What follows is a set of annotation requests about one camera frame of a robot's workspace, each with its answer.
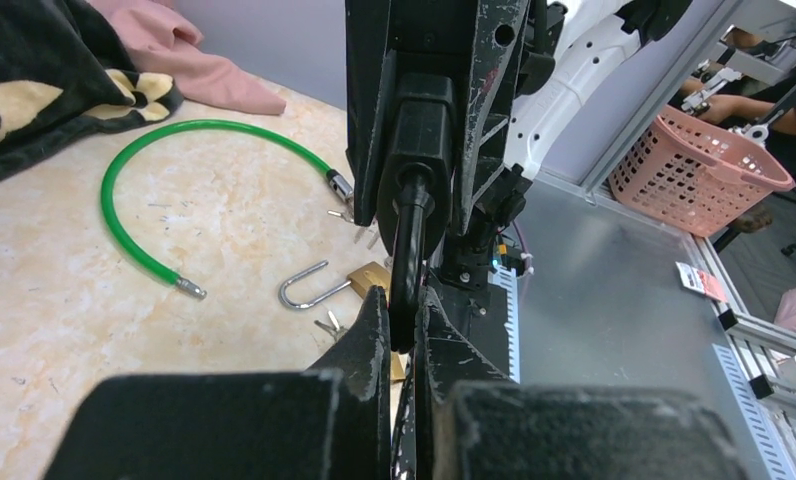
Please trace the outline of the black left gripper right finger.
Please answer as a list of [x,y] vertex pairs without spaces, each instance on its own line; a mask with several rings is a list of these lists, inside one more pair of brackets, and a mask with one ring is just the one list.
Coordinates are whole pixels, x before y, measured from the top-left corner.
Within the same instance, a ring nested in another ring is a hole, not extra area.
[[520,385],[426,289],[416,317],[419,479],[743,479],[721,418],[688,393]]

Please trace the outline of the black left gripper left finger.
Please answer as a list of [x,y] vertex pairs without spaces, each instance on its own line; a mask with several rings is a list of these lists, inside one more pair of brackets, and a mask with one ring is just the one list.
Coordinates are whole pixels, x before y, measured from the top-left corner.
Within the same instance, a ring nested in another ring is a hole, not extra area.
[[387,479],[389,316],[380,287],[302,371],[120,375],[79,404],[48,479]]

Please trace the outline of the black u-lock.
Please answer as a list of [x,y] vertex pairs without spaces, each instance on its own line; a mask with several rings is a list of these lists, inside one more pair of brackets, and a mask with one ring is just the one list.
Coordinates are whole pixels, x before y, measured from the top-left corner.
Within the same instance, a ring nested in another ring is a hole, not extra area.
[[377,218],[393,259],[389,328],[391,348],[400,353],[415,343],[423,262],[450,214],[454,100],[446,76],[408,73],[397,86]]

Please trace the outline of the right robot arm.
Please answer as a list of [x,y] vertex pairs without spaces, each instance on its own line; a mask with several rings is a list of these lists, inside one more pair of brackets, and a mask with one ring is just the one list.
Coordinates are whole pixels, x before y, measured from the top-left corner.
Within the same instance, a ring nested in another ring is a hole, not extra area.
[[348,1],[351,217],[391,241],[464,235],[500,180],[532,181],[597,87],[685,1]]

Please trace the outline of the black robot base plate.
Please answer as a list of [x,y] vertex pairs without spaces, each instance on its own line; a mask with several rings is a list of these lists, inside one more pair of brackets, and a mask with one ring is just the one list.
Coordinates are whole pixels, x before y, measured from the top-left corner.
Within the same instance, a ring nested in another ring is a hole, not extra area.
[[518,281],[534,273],[523,238],[488,220],[448,233],[428,282],[449,321],[493,366],[521,381]]

